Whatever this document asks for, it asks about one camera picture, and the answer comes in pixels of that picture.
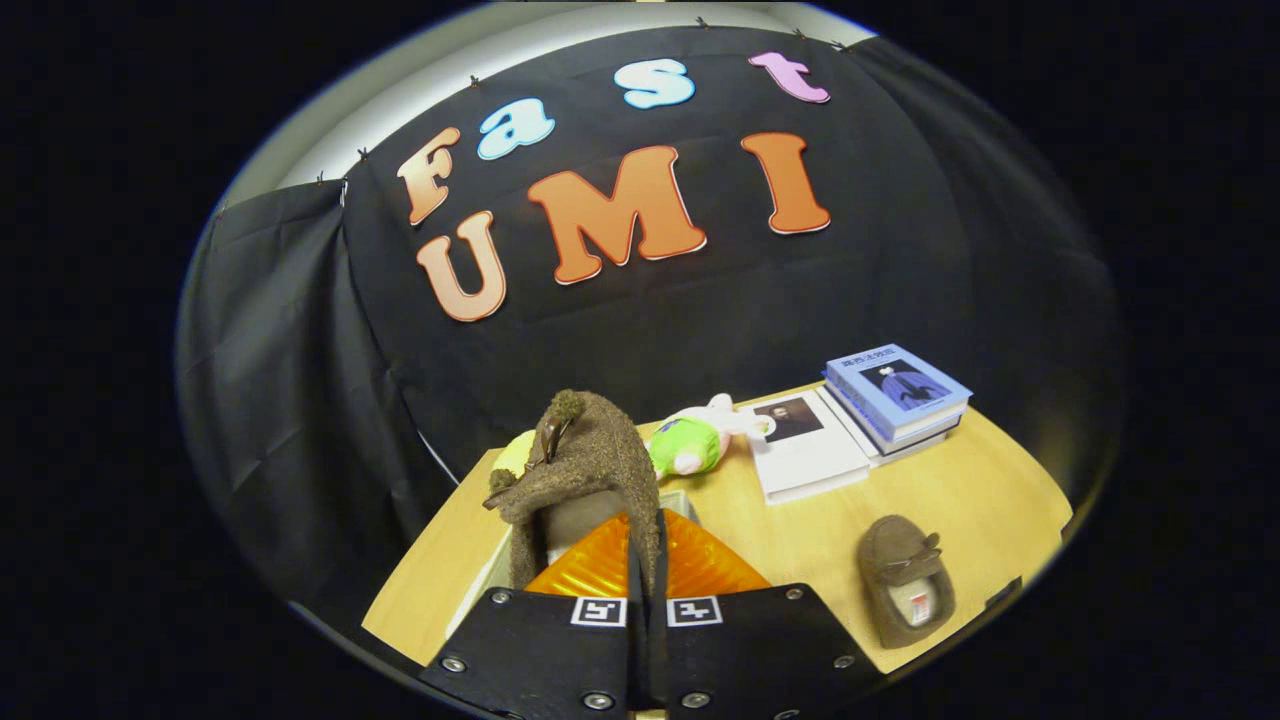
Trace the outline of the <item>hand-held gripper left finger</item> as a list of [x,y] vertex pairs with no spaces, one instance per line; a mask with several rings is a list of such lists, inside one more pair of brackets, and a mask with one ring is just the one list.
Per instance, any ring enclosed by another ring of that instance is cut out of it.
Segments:
[[620,570],[613,596],[484,591],[420,673],[421,682],[475,708],[515,719],[628,719],[649,707],[646,601],[623,514],[599,525],[550,566],[581,560]]

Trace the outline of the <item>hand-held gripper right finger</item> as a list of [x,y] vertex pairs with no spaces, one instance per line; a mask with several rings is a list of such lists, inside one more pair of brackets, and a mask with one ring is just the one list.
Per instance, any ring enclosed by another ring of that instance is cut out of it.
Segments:
[[884,674],[809,584],[675,596],[675,530],[648,607],[648,698],[669,719],[832,719]]

